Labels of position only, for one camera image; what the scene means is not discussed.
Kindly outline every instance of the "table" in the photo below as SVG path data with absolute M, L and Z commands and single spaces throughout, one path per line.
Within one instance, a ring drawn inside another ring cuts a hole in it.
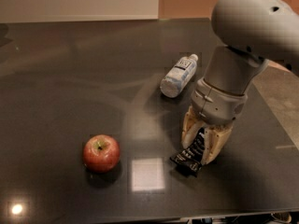
M 254 85 L 216 161 L 194 177 L 169 160 L 181 149 L 194 82 L 221 43 L 209 19 L 19 23 L 0 31 L 2 222 L 299 209 L 298 150 Z M 195 78 L 178 98 L 162 96 L 161 79 L 192 53 L 200 57 Z M 120 163 L 104 175 L 82 163 L 84 144 L 100 133 L 121 146 Z M 15 203 L 20 217 L 10 213 Z

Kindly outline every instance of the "white wall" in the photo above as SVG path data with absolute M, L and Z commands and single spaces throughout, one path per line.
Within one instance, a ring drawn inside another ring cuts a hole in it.
M 157 19 L 159 0 L 0 0 L 0 22 Z

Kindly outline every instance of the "bottle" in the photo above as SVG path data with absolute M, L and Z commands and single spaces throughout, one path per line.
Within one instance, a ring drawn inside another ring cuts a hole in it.
M 197 61 L 198 57 L 195 54 L 182 57 L 162 79 L 160 84 L 161 92 L 169 98 L 177 97 L 194 76 Z

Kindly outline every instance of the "apple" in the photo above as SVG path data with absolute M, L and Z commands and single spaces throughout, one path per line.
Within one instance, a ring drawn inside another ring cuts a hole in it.
M 119 143 L 111 136 L 100 134 L 91 138 L 83 149 L 85 166 L 96 173 L 113 169 L 120 160 Z

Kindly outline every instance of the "robotic arm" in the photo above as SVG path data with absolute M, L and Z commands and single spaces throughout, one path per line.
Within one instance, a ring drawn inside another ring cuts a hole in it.
M 197 81 L 185 115 L 182 145 L 171 157 L 194 173 L 213 161 L 241 116 L 251 81 L 268 60 L 299 71 L 299 17 L 281 0 L 219 0 L 212 28 L 227 46 L 216 47 Z

